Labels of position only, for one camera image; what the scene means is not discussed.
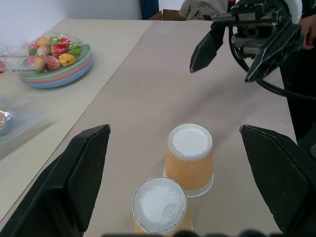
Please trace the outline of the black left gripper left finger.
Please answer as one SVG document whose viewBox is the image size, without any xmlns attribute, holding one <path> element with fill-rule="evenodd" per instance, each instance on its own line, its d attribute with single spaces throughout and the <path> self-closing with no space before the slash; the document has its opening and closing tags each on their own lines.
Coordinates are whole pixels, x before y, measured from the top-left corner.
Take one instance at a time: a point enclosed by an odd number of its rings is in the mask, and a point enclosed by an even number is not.
<svg viewBox="0 0 316 237">
<path fill-rule="evenodd" d="M 36 179 L 0 237 L 83 237 L 101 186 L 110 133 L 105 124 L 76 135 Z"/>
</svg>

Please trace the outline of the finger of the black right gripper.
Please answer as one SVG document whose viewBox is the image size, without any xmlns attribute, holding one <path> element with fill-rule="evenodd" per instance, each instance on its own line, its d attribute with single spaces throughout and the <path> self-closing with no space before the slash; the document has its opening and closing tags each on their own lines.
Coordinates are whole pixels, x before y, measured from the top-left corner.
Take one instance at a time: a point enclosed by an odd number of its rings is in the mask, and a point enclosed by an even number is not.
<svg viewBox="0 0 316 237">
<path fill-rule="evenodd" d="M 213 23 L 210 31 L 195 47 L 190 60 L 190 73 L 195 73 L 208 67 L 223 44 L 224 26 Z"/>
<path fill-rule="evenodd" d="M 245 82 L 263 80 L 281 66 L 293 52 L 301 50 L 303 41 L 301 26 L 287 23 L 258 49 Z"/>
</svg>

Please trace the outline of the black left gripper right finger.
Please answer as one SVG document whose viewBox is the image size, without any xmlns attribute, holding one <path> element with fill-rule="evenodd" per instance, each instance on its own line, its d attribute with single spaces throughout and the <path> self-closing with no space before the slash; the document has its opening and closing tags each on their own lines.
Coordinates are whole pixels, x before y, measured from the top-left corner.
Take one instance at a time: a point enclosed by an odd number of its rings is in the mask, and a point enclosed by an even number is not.
<svg viewBox="0 0 316 237">
<path fill-rule="evenodd" d="M 278 228 L 292 236 L 316 237 L 316 159 L 275 131 L 244 124 L 239 132 Z"/>
</svg>

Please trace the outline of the person's bare hand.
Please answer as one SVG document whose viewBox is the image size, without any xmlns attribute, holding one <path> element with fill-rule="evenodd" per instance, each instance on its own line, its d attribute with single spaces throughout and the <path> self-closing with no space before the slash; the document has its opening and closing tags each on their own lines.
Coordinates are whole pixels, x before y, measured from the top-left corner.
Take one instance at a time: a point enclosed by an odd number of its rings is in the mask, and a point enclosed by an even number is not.
<svg viewBox="0 0 316 237">
<path fill-rule="evenodd" d="M 303 48 L 305 50 L 313 49 L 316 40 L 316 14 L 302 18 L 299 24 L 301 25 L 301 34 L 304 36 Z"/>
</svg>

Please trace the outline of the beige jacket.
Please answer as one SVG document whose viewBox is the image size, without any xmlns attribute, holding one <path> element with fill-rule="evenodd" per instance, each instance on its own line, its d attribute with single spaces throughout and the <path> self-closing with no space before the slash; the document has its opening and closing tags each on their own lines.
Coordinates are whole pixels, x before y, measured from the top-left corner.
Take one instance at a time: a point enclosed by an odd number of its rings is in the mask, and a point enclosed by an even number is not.
<svg viewBox="0 0 316 237">
<path fill-rule="evenodd" d="M 227 12 L 229 0 L 185 0 L 178 11 L 181 20 L 204 20 L 204 16 L 213 17 Z"/>
</svg>

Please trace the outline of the brown cardboard box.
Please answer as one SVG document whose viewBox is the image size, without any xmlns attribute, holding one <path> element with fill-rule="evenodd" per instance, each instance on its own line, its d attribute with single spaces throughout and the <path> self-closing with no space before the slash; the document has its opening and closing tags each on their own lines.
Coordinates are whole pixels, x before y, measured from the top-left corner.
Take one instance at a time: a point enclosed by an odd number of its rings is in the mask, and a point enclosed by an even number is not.
<svg viewBox="0 0 316 237">
<path fill-rule="evenodd" d="M 149 20 L 159 21 L 185 21 L 185 18 L 179 14 L 178 10 L 163 9 L 149 18 Z"/>
</svg>

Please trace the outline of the person in dark clothes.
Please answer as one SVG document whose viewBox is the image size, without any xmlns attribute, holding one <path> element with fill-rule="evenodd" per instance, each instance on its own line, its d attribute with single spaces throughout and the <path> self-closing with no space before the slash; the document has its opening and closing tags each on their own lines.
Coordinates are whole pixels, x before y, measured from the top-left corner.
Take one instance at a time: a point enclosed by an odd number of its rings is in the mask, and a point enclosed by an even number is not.
<svg viewBox="0 0 316 237">
<path fill-rule="evenodd" d="M 316 14 L 316 0 L 302 3 L 302 18 Z M 280 67 L 285 89 L 316 97 L 316 40 L 314 46 L 293 53 Z M 287 101 L 298 145 L 316 159 L 316 100 Z"/>
</svg>

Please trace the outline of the clear plastic bag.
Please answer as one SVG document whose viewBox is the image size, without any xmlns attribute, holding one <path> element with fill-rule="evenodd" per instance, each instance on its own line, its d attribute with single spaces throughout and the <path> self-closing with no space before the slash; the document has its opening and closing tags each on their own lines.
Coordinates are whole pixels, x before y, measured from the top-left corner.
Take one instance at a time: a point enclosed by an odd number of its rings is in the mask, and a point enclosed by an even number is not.
<svg viewBox="0 0 316 237">
<path fill-rule="evenodd" d="M 52 125 L 34 97 L 0 96 L 0 160 Z"/>
</svg>

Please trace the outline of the orange ribbed paper cup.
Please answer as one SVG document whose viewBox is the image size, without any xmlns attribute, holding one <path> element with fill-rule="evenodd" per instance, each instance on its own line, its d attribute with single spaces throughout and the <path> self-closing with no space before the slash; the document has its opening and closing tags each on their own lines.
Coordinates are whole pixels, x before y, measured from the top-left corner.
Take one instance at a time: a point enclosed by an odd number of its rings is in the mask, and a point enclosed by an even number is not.
<svg viewBox="0 0 316 237">
<path fill-rule="evenodd" d="M 172 237 L 192 231 L 193 222 L 183 188 L 167 177 L 153 177 L 136 190 L 132 198 L 134 229 L 138 234 Z"/>
<path fill-rule="evenodd" d="M 188 198 L 207 193 L 214 182 L 213 138 L 203 126 L 184 123 L 171 130 L 167 139 L 164 177 L 176 181 Z"/>
</svg>

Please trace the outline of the blue plastic plate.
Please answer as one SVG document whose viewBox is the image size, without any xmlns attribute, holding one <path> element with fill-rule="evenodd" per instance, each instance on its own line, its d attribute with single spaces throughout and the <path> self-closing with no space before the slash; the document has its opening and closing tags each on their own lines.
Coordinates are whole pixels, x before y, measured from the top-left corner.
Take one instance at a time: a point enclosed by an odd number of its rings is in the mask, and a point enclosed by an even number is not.
<svg viewBox="0 0 316 237">
<path fill-rule="evenodd" d="M 70 84 L 76 80 L 78 80 L 79 78 L 81 78 L 82 76 L 80 77 L 75 77 L 75 78 L 68 78 L 68 79 L 64 79 L 64 80 L 60 80 L 60 81 L 56 81 L 56 82 L 51 82 L 51 83 L 43 83 L 43 84 L 32 84 L 32 83 L 27 83 L 27 82 L 23 82 L 25 83 L 26 85 L 29 85 L 31 87 L 35 87 L 35 88 L 44 88 L 44 89 L 48 89 L 48 88 L 56 88 L 56 87 L 60 87 L 60 86 L 64 86 L 64 85 L 67 85 L 67 84 Z"/>
</svg>

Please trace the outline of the pink plastic plate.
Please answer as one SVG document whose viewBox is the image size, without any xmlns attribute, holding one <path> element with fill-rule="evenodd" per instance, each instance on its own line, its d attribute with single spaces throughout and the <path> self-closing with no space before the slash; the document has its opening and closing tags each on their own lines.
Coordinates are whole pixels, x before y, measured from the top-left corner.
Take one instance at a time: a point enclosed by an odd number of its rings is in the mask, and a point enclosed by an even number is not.
<svg viewBox="0 0 316 237">
<path fill-rule="evenodd" d="M 24 79 L 22 77 L 19 77 L 19 78 L 23 82 L 32 83 L 32 84 L 43 84 L 43 83 L 56 82 L 56 81 L 60 81 L 60 80 L 68 79 L 68 78 L 80 77 L 91 66 L 92 58 L 93 57 L 92 57 L 92 54 L 91 54 L 90 57 L 85 61 L 84 64 L 82 64 L 81 66 L 79 66 L 76 69 L 72 70 L 71 72 L 62 74 L 60 76 L 50 77 L 50 78 L 47 78 L 47 79 Z"/>
</svg>

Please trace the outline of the green plastic plate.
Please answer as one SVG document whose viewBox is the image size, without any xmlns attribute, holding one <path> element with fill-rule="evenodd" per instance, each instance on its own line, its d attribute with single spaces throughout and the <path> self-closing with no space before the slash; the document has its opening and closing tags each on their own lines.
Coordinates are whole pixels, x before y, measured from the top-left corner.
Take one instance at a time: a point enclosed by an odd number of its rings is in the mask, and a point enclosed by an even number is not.
<svg viewBox="0 0 316 237">
<path fill-rule="evenodd" d="M 75 62 L 67 67 L 60 66 L 58 70 L 52 71 L 42 71 L 42 72 L 29 72 L 29 73 L 23 73 L 18 75 L 19 78 L 21 79 L 26 79 L 26 80 L 42 80 L 42 79 L 49 79 L 53 78 L 56 76 L 60 76 L 69 72 L 72 72 L 76 68 L 80 67 L 83 65 L 91 56 L 91 47 L 89 44 L 87 44 L 81 51 L 81 54 L 76 58 Z"/>
</svg>

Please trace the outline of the clear bag of toy fruit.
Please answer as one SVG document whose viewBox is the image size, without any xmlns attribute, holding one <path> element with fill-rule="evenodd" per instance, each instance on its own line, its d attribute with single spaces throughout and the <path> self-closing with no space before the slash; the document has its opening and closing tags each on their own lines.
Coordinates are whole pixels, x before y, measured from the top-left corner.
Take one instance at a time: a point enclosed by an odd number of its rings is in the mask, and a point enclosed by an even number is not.
<svg viewBox="0 0 316 237">
<path fill-rule="evenodd" d="M 50 31 L 20 46 L 0 48 L 0 74 L 56 71 L 72 65 L 87 44 L 72 35 Z"/>
</svg>

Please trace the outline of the blue upright post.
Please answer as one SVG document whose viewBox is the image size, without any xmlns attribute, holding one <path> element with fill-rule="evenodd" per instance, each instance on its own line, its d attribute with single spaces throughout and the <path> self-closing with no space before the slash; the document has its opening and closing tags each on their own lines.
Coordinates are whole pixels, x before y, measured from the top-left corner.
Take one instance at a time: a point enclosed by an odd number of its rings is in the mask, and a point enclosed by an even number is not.
<svg viewBox="0 0 316 237">
<path fill-rule="evenodd" d="M 149 20 L 159 12 L 158 0 L 139 0 L 143 20 Z"/>
</svg>

